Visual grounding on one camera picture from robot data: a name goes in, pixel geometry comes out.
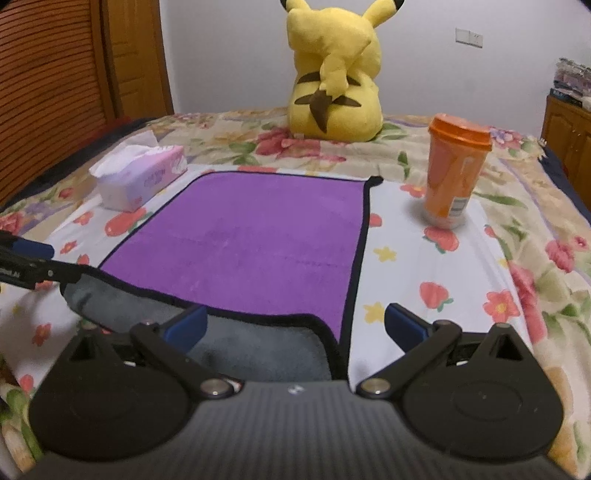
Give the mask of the white floral sheet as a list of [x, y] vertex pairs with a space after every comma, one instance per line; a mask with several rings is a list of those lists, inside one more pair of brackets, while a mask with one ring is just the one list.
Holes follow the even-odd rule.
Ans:
[[[57, 260], [98, 268], [135, 229], [192, 181], [208, 173], [245, 172], [312, 176], [289, 170], [190, 167], [132, 213], [108, 210], [99, 197], [80, 206], [48, 238]], [[359, 383], [401, 357], [389, 338], [385, 312], [399, 303], [427, 321], [449, 319], [463, 329], [485, 332], [506, 322], [525, 334], [526, 322], [510, 273], [500, 265], [483, 208], [468, 207], [467, 221], [449, 231], [427, 224], [422, 202], [409, 186], [383, 180], [370, 191], [370, 219], [359, 289], [353, 307], [346, 375]]]

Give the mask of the stack of books and clutter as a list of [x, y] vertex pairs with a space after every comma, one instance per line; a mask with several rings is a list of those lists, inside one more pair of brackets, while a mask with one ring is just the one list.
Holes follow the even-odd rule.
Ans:
[[567, 58], [560, 58], [556, 64], [550, 95], [563, 102], [590, 111], [590, 67]]

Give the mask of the white wall switch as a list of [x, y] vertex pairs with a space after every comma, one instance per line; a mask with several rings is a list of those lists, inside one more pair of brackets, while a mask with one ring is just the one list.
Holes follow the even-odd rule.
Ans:
[[476, 32], [465, 30], [465, 29], [456, 29], [456, 42], [464, 45], [473, 46], [476, 48], [483, 48], [483, 36]]

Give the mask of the orange lidded cup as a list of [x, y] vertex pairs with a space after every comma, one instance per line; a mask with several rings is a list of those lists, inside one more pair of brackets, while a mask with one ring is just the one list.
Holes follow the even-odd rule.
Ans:
[[429, 223], [455, 229], [464, 213], [488, 154], [490, 129], [449, 114], [429, 125], [430, 151], [424, 215]]

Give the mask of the purple and grey towel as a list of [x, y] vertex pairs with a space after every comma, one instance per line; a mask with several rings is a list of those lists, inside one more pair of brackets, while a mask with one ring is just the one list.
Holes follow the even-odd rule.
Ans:
[[205, 174], [62, 296], [118, 333], [204, 306], [204, 337], [176, 338], [192, 360], [235, 379], [345, 379], [370, 191], [379, 184]]

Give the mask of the yellow Pikachu plush toy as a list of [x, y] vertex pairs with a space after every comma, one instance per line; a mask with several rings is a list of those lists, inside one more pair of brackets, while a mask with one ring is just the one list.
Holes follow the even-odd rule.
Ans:
[[294, 88], [287, 125], [294, 135], [338, 142], [367, 142], [384, 117], [375, 82], [382, 66], [376, 29], [404, 5], [378, 0], [359, 15], [306, 1], [281, 3], [287, 12], [287, 42], [294, 52]]

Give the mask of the wooden panel door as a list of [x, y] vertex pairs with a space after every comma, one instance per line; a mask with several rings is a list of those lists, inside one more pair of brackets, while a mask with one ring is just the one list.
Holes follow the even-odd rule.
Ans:
[[160, 2], [104, 1], [102, 24], [117, 115], [135, 120], [172, 114]]

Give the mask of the wooden side cabinet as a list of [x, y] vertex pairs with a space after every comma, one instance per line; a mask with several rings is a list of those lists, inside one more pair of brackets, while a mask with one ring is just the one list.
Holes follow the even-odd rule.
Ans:
[[590, 112], [548, 95], [542, 138], [583, 204], [590, 208]]

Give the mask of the wooden slatted wardrobe door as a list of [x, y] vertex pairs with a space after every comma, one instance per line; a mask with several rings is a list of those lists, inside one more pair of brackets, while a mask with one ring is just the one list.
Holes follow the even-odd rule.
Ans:
[[102, 2], [2, 2], [1, 200], [115, 123]]

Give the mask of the pink tissue box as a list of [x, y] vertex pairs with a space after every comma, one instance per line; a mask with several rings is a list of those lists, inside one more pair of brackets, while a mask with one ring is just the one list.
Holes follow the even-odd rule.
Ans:
[[186, 169], [183, 146], [162, 146], [151, 130], [143, 130], [114, 147], [89, 172], [105, 208], [133, 212]]

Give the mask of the floral bed blanket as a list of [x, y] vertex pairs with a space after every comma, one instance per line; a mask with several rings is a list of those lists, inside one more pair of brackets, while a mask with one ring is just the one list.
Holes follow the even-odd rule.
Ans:
[[[256, 164], [311, 175], [379, 174], [414, 186], [427, 178], [428, 119], [391, 116], [377, 140], [322, 143], [324, 158], [287, 144], [283, 110], [176, 114], [152, 122], [167, 144], [199, 165], [228, 165], [240, 143], [256, 144]], [[493, 150], [475, 199], [487, 216], [501, 266], [512, 276], [536, 358], [565, 408], [551, 456], [569, 473], [590, 472], [590, 223], [544, 141], [512, 130], [492, 133]]]

